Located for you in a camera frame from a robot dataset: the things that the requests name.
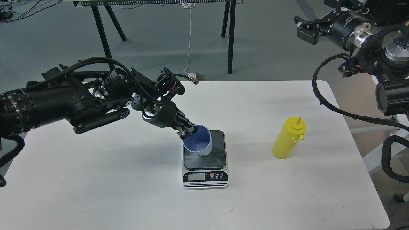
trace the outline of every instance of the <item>metal connector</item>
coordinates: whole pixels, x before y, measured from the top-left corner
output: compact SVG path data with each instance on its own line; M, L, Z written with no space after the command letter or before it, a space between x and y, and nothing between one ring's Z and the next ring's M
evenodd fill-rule
M195 85L199 84L199 79L196 78L196 74L194 73L189 73L187 75L187 80L193 82Z

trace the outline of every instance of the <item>blue cup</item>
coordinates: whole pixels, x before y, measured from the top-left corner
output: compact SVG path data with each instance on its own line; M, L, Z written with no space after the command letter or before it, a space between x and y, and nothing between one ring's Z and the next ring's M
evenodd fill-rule
M207 156L211 152L211 133L203 125L195 125L198 130L183 140L183 146L191 153Z

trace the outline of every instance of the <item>yellow squeeze bottle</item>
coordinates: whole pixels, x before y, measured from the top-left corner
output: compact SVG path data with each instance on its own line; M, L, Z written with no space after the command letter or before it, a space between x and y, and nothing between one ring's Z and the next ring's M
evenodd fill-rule
M288 118L281 128L271 152L277 158L286 159L294 150L298 141L304 140L306 130L307 125L301 117Z

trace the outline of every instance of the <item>digital scale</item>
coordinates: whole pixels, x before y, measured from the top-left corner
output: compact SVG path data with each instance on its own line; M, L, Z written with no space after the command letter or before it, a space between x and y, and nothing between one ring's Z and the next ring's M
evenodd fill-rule
M183 186L187 189L217 189L229 184L225 135L211 130L212 149L199 156L183 147Z

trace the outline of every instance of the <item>black table leg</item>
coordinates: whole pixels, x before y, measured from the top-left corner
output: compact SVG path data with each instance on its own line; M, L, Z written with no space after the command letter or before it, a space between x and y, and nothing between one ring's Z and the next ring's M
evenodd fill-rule
M108 12L109 16L111 17L112 22L114 23L115 28L117 29L119 35L121 36L121 39L123 41L126 41L126 37L124 32L122 31L121 26L119 25L119 22L117 20L117 18L115 17L114 12L112 11L112 8L110 5L105 6L106 11Z
M229 56L227 59L227 73L231 74L233 68L233 43L234 43L234 21L236 19L236 0L230 4L230 28L229 28Z
M227 19L229 18L230 2L226 2L225 15L223 17L222 38L226 36Z
M98 6L91 6L92 12L94 14L95 23L97 24L99 37L101 38L102 47L105 51L105 56L112 58L111 51L109 50L108 41L106 40L105 30L103 29L101 15L99 14ZM114 70L114 64L109 63L109 69Z

